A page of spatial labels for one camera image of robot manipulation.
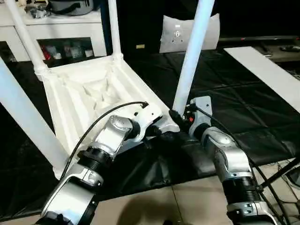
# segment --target floor tile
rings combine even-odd
[[[167,219],[180,221],[171,187],[100,202],[92,225],[162,225]]]
[[[218,177],[173,186],[185,224],[229,225],[226,215],[227,202]]]
[[[0,225],[32,225],[39,220],[40,216],[24,217],[20,219],[13,219],[5,222],[1,222]]]

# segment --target black mat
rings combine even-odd
[[[182,53],[169,53],[126,61],[171,107],[183,58]],[[32,65],[15,63],[9,69],[52,127],[43,85]],[[300,152],[299,114],[223,51],[202,53],[190,97],[205,95],[212,99],[214,116],[258,164],[291,158]],[[0,218],[6,220],[39,212],[57,181],[49,163],[4,108],[0,113],[6,130],[0,151]],[[214,174],[213,164],[199,143],[183,133],[156,138],[151,145],[152,149],[140,145],[116,158],[101,199]]]

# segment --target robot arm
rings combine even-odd
[[[200,107],[200,102],[199,98],[192,100],[194,107]],[[195,111],[193,118],[189,134],[201,142],[215,165],[228,202],[228,217],[234,224],[277,225],[266,202],[260,198],[245,152],[231,136],[212,127],[210,119],[203,113]]]
[[[155,105],[133,119],[113,115],[51,193],[36,224],[89,225],[98,205],[97,190],[126,140],[139,142],[146,129],[162,117]]]

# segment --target white shelf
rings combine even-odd
[[[41,19],[33,19],[20,8],[20,14],[26,25],[42,25],[42,24],[70,24],[70,23],[101,23],[101,14],[99,11],[91,11],[86,15],[67,16],[67,15],[51,15]],[[6,4],[0,4],[0,27],[14,26],[14,22],[10,11]]]

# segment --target black cable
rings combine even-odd
[[[280,201],[283,203],[283,204],[297,204],[296,202],[287,202],[287,201],[283,201],[280,199]]]
[[[64,168],[64,171],[62,172],[62,175],[61,175],[60,179],[62,179],[62,178],[66,175],[66,173],[67,173],[67,171],[68,171],[68,168],[69,168],[69,166],[70,166],[70,163],[71,163],[71,161],[72,161],[72,159],[73,159],[73,157],[74,157],[76,151],[77,151],[78,148],[79,148],[79,145],[83,142],[83,140],[84,140],[85,137],[88,135],[88,133],[93,129],[93,127],[94,127],[101,119],[103,119],[105,116],[107,116],[107,115],[110,114],[111,112],[113,112],[113,111],[115,111],[115,110],[117,110],[117,109],[120,109],[120,108],[122,108],[122,107],[124,107],[124,106],[127,106],[127,105],[134,105],[134,104],[142,104],[142,107],[145,107],[145,106],[148,105],[147,102],[128,102],[128,103],[125,103],[125,104],[118,105],[118,106],[116,106],[116,107],[114,107],[114,108],[108,110],[108,111],[105,112],[104,114],[102,114],[99,118],[97,118],[97,119],[92,123],[92,125],[90,125],[90,127],[85,131],[85,133],[82,135],[82,137],[80,138],[80,140],[78,141],[78,143],[77,143],[76,146],[74,147],[74,149],[73,149],[73,151],[72,151],[72,153],[71,153],[71,155],[70,155],[70,157],[69,157],[69,159],[68,159],[68,161],[67,161],[67,163],[66,163],[66,166],[65,166],[65,168]]]
[[[278,166],[278,171],[282,169],[281,165],[279,163],[277,163]],[[287,181],[285,175],[281,176],[282,180],[286,183],[286,185],[289,187],[290,191],[292,192],[292,194],[295,196],[296,200],[298,201],[299,198],[296,195],[296,193],[294,192],[293,188],[291,187],[291,185],[289,184],[289,182]]]
[[[284,225],[285,224],[284,220],[281,218],[281,216],[278,214],[278,212],[274,209],[274,207],[269,202],[269,200],[267,199],[267,197],[262,192],[260,194],[261,194],[262,199],[267,203],[269,209],[272,211],[272,213],[274,214],[274,216],[278,220],[278,222],[280,222],[282,225]]]
[[[209,117],[210,119],[212,119],[213,121],[215,121],[218,125],[220,125],[220,126],[225,130],[225,132],[233,138],[233,140],[236,142],[236,144],[238,145],[238,147],[242,149],[242,147],[241,147],[239,141],[233,136],[233,133],[230,132],[230,130],[228,130],[227,127],[226,127],[222,122],[220,122],[219,120],[217,120],[217,119],[214,118],[213,116],[209,115],[207,112],[205,112],[204,110],[200,109],[200,108],[197,107],[196,105],[191,105],[190,107],[193,107],[193,106],[194,106],[198,111],[200,111],[201,113],[203,113],[204,115],[206,115],[207,117]],[[250,163],[252,164],[252,166],[254,166],[254,168],[255,168],[255,169],[259,172],[259,174],[262,176],[263,180],[267,182],[267,186],[268,186],[268,188],[270,189],[271,193],[273,194],[273,196],[274,196],[276,202],[278,203],[278,205],[279,205],[279,207],[280,207],[280,209],[281,209],[281,211],[282,211],[282,213],[283,213],[283,216],[284,216],[284,218],[285,218],[285,220],[286,220],[287,225],[291,225],[291,222],[290,222],[290,220],[289,220],[289,218],[288,218],[288,215],[287,215],[287,213],[286,213],[286,210],[285,210],[285,208],[283,207],[283,204],[281,203],[281,201],[280,201],[280,199],[279,199],[277,193],[275,192],[274,188],[273,188],[272,185],[268,182],[268,179],[266,178],[266,176],[264,175],[264,173],[261,171],[261,169],[258,167],[258,165],[252,160],[252,158],[250,158],[248,155],[247,155],[247,157],[248,157]],[[253,175],[253,178],[255,179],[256,184],[258,185],[256,176],[255,176],[253,170],[252,170],[252,175]],[[262,196],[262,198],[265,199],[265,201],[266,201],[266,203],[268,204],[268,206],[269,206],[269,208],[271,209],[271,211],[274,212],[275,209],[273,208],[273,206],[271,205],[271,203],[267,200],[267,198],[262,194],[262,192],[261,192],[261,196]]]

